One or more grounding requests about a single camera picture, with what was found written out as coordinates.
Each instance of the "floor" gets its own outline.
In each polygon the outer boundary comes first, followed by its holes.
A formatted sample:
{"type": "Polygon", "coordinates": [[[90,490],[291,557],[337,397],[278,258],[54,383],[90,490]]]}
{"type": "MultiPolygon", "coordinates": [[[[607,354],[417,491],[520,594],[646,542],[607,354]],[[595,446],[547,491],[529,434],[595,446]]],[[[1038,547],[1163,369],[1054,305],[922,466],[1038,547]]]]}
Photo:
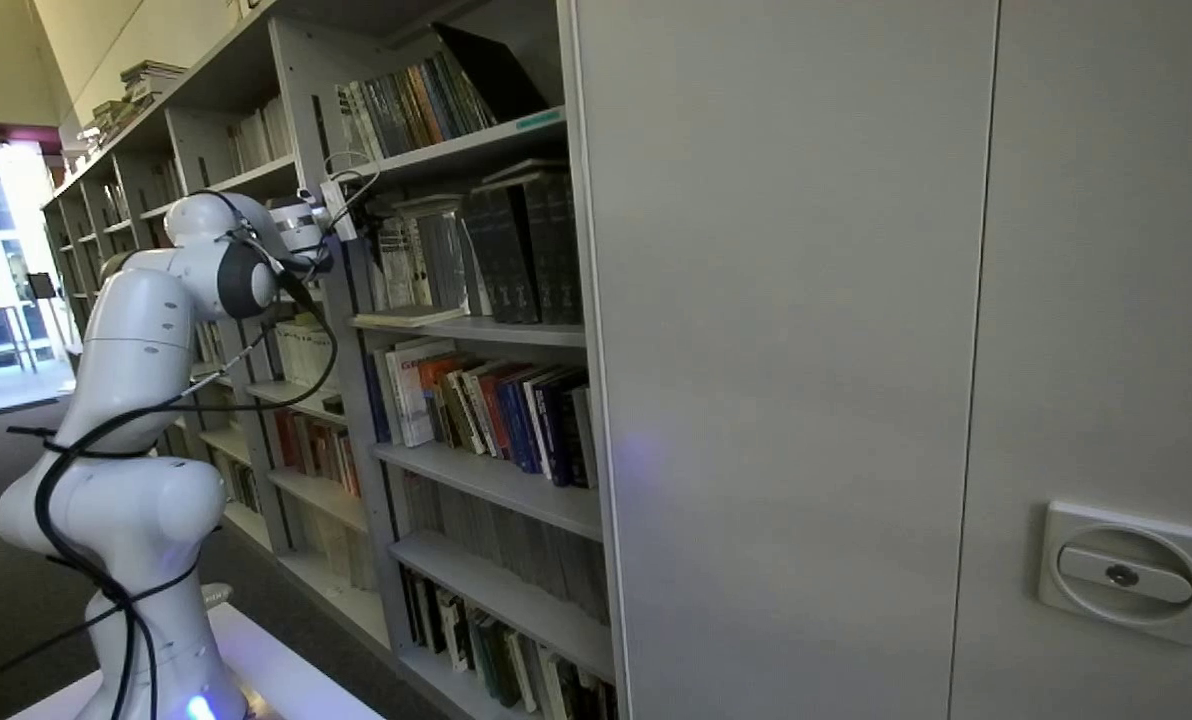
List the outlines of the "floor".
{"type": "MultiPolygon", "coordinates": [[[[0,490],[21,477],[36,458],[36,437],[13,437],[13,423],[55,430],[73,393],[70,364],[44,364],[36,373],[0,373],[0,490]]],[[[424,688],[417,688],[390,652],[323,613],[308,588],[299,588],[274,557],[263,557],[232,529],[204,542],[201,582],[230,583],[232,604],[263,623],[278,640],[362,698],[390,720],[443,720],[424,688]]],[[[94,588],[21,547],[0,542],[0,666],[36,640],[73,629],[94,588]]],[[[94,672],[94,648],[85,638],[32,656],[30,666],[0,672],[0,716],[54,698],[75,677],[94,672]]]]}

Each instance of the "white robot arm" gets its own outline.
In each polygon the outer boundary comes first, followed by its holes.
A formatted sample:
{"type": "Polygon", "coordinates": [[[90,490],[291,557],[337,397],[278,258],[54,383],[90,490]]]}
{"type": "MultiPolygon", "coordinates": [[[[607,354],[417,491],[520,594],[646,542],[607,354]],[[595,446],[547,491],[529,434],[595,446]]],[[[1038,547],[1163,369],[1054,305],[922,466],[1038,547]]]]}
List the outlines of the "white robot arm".
{"type": "Polygon", "coordinates": [[[245,716],[196,582],[226,485],[201,459],[145,452],[187,390],[196,326],[261,317],[281,258],[319,244],[308,216],[308,206],[281,207],[278,227],[249,195],[182,200],[163,220],[174,247],[138,251],[108,278],[70,416],[0,497],[10,546],[81,563],[101,583],[90,622],[103,685],[85,720],[245,716]]]}

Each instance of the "library shelving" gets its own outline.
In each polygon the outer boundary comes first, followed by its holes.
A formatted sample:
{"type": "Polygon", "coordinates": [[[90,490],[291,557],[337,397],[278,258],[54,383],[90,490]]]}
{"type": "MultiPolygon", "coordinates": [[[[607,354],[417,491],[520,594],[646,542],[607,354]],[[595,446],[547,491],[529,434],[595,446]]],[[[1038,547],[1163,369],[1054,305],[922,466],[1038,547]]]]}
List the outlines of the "library shelving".
{"type": "Polygon", "coordinates": [[[226,519],[466,716],[616,716],[566,105],[554,0],[281,0],[44,207],[85,326],[182,195],[323,195],[318,307],[204,326],[160,452],[215,466],[226,519]],[[412,397],[412,348],[443,397],[412,397]]]}

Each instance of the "bookshelf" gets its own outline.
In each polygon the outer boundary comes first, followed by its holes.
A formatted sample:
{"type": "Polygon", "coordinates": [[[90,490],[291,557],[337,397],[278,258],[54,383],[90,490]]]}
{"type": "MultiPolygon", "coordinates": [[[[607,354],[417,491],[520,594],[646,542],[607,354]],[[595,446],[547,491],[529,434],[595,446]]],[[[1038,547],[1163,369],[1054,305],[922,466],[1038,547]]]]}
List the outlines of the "bookshelf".
{"type": "MultiPolygon", "coordinates": [[[[562,63],[566,34],[554,0],[281,0],[187,69],[44,207],[73,312],[85,326],[103,263],[139,247],[168,247],[163,216],[182,195],[245,191],[289,206],[297,191],[330,185],[358,200],[348,220],[362,236],[333,244],[333,268],[313,286],[330,331],[308,317],[278,329],[255,321],[201,329],[193,375],[230,373],[204,383],[196,407],[178,423],[174,447],[219,470],[230,485],[226,523],[263,547],[362,638],[397,652],[420,685],[466,716],[566,716],[562,685],[569,698],[583,688],[612,707],[601,485],[595,477],[569,477],[576,470],[554,470],[547,458],[525,470],[506,458],[510,447],[487,452],[484,446],[477,452],[462,447],[457,437],[401,446],[391,437],[401,416],[390,416],[380,397],[390,383],[380,357],[403,344],[450,344],[484,373],[520,369],[538,383],[511,393],[538,393],[538,405],[554,405],[543,397],[554,380],[555,393],[562,380],[566,393],[583,390],[589,329],[582,317],[529,326],[498,317],[484,298],[487,280],[473,272],[473,227],[462,239],[450,236],[457,239],[450,247],[468,261],[457,278],[457,312],[397,329],[385,321],[391,307],[380,307],[380,293],[397,278],[376,278],[376,227],[397,216],[391,206],[424,195],[450,195],[450,227],[466,227],[468,191],[494,174],[532,156],[566,159],[572,126],[562,63]],[[432,26],[510,48],[538,86],[538,105],[494,116],[479,95],[477,116],[468,95],[457,102],[453,41],[442,41],[432,26]],[[365,105],[341,105],[341,89],[390,74],[420,94],[408,95],[408,113],[424,116],[430,135],[417,133],[420,116],[408,116],[408,149],[362,156],[362,135],[353,135],[362,116],[353,113],[365,105]],[[333,344],[330,383],[285,405],[319,375],[333,344]],[[477,648],[437,640],[432,617],[453,610],[462,623],[477,629],[477,648]],[[516,698],[506,698],[498,648],[532,660],[532,672],[511,667],[516,698]],[[529,707],[525,685],[543,682],[554,698],[540,702],[543,688],[532,688],[538,707],[529,707]]],[[[540,419],[529,397],[520,397],[520,411],[532,411],[520,419],[540,419]]]]}

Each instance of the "cabinet door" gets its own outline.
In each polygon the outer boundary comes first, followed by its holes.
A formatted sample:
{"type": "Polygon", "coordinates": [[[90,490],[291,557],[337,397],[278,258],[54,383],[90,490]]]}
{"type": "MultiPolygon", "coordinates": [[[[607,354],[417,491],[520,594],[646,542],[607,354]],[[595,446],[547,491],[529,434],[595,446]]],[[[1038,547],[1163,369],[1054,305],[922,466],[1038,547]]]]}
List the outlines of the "cabinet door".
{"type": "Polygon", "coordinates": [[[576,17],[632,716],[948,707],[992,3],[576,17]]]}
{"type": "Polygon", "coordinates": [[[1038,604],[1041,506],[1192,523],[1192,0],[1010,0],[958,720],[1192,716],[1192,648],[1038,604]]]}

